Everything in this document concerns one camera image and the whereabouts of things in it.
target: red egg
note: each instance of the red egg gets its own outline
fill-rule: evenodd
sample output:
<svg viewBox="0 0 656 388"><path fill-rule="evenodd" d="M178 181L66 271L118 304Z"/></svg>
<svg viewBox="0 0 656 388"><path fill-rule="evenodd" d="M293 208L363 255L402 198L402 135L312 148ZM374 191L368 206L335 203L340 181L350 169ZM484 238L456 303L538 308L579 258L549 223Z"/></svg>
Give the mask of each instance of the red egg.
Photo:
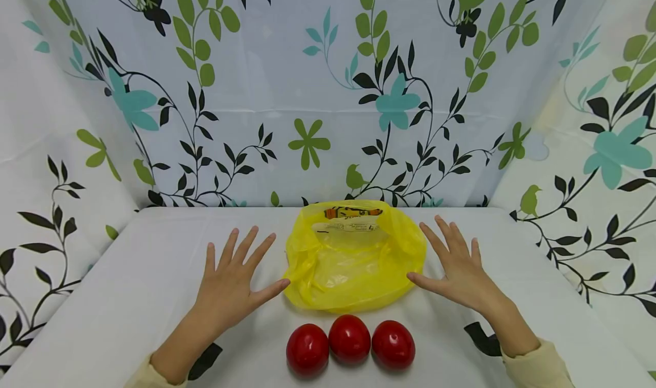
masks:
<svg viewBox="0 0 656 388"><path fill-rule="evenodd" d="M354 315L338 317L328 333L328 341L335 357L347 365L362 362L371 349L367 326Z"/></svg>
<svg viewBox="0 0 656 388"><path fill-rule="evenodd" d="M289 337L286 358L291 370L303 378L319 375L328 364L328 337L323 329L305 324Z"/></svg>
<svg viewBox="0 0 656 388"><path fill-rule="evenodd" d="M405 370L415 359L415 341L407 328L396 321L381 322L371 343L376 358L391 370Z"/></svg>

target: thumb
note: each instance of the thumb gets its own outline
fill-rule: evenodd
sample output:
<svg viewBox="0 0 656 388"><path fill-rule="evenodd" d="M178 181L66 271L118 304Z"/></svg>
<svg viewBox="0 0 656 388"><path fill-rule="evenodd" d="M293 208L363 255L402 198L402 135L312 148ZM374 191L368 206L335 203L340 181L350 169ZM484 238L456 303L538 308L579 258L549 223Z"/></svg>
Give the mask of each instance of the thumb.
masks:
<svg viewBox="0 0 656 388"><path fill-rule="evenodd" d="M408 280L414 283L417 287L426 289L430 292L444 296L447 289L448 282L445 280L429 279L417 272L407 273Z"/></svg>
<svg viewBox="0 0 656 388"><path fill-rule="evenodd" d="M276 297L278 294L283 292L285 288L288 287L289 283L289 279L277 280L267 288L251 294L253 296L255 307L259 307L269 301L269 299Z"/></svg>

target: right hand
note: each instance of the right hand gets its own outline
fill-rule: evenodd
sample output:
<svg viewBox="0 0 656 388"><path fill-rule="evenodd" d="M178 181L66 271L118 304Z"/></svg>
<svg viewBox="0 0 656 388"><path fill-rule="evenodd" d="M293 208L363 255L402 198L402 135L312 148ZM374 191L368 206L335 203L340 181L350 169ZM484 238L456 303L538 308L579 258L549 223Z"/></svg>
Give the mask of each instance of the right hand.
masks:
<svg viewBox="0 0 656 388"><path fill-rule="evenodd" d="M471 240L471 254L467 243L455 223L447 224L439 215L435 222L447 242L447 246L424 223L419 227L424 232L433 250L440 258L445 276L441 280L429 279L417 272L409 272L410 281L451 301L478 311L483 316L492 314L509 302L508 297L483 270L481 253L476 238Z"/></svg>

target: plastic bag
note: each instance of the plastic bag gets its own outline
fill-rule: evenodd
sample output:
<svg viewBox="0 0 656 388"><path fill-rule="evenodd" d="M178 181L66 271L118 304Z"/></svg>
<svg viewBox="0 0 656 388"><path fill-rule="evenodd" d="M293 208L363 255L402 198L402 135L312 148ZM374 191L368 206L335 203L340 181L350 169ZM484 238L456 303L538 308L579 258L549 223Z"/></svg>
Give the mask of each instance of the plastic bag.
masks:
<svg viewBox="0 0 656 388"><path fill-rule="evenodd" d="M285 290L302 309L348 313L388 305L422 272L426 239L402 211L378 201L303 207L286 242Z"/></svg>

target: beige sleeve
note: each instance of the beige sleeve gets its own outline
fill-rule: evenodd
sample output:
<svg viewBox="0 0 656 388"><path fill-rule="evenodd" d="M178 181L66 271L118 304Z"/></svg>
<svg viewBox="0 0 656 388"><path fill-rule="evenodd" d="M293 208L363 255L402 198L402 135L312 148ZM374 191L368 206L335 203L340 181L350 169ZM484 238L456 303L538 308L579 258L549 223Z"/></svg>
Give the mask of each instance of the beige sleeve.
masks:
<svg viewBox="0 0 656 388"><path fill-rule="evenodd" d="M517 388L574 388L565 362L553 343L540 339L540 348L510 358L501 351L506 372Z"/></svg>
<svg viewBox="0 0 656 388"><path fill-rule="evenodd" d="M139 369L134 372L130 380L127 381L124 388L185 388L187 381L180 385L171 385L161 376L152 365L150 365L150 356L148 354L143 360Z"/></svg>

